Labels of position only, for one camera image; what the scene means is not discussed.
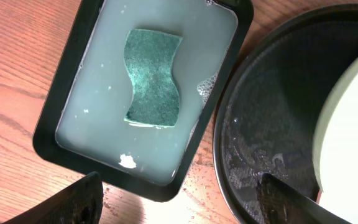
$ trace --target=green sponge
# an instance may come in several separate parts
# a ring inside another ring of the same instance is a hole
[[[179,114],[179,93],[171,67],[182,38],[154,30],[129,32],[124,63],[133,86],[125,120],[137,124],[173,127]]]

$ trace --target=green scouring pad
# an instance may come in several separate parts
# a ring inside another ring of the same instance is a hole
[[[171,67],[182,38],[154,30],[129,32],[124,63],[133,86],[125,120],[137,124],[173,127],[179,114],[179,93]]]

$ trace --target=black round tray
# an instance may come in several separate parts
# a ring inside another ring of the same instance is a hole
[[[358,57],[358,4],[298,16],[268,35],[229,82],[214,130],[221,192],[241,223],[264,223],[255,187],[268,172],[314,200],[314,128]]]

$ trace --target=black plate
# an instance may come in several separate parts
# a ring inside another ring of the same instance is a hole
[[[170,184],[159,186],[114,169],[111,166],[63,149],[57,144],[55,139],[55,131],[59,119],[62,115],[93,27],[103,6],[103,2],[104,0],[82,0],[80,4],[65,50],[63,51],[55,77],[49,89],[48,97],[35,129],[33,147],[37,154],[46,161],[83,174],[97,171],[100,173],[102,180],[109,184],[154,201],[166,202],[176,196],[186,177],[186,173],[194,158],[208,121],[223,91],[231,69],[237,60],[242,42],[252,22],[254,15],[253,8],[251,2],[248,0],[209,1],[210,4],[220,4],[232,10],[237,16],[238,26],[219,71],[215,86],[201,112],[198,124],[187,145],[177,174]]]
[[[266,37],[234,74],[214,130],[214,165],[241,223],[264,223],[255,186],[271,173],[314,199],[314,128],[358,57],[358,4],[307,12]]]

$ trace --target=wooden surface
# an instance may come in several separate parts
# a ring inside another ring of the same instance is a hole
[[[253,0],[254,21],[241,58],[287,19],[341,0]],[[45,162],[32,133],[80,0],[0,0],[0,223],[82,177]],[[104,185],[101,224],[236,223],[212,160],[213,118],[178,196],[155,203]]]

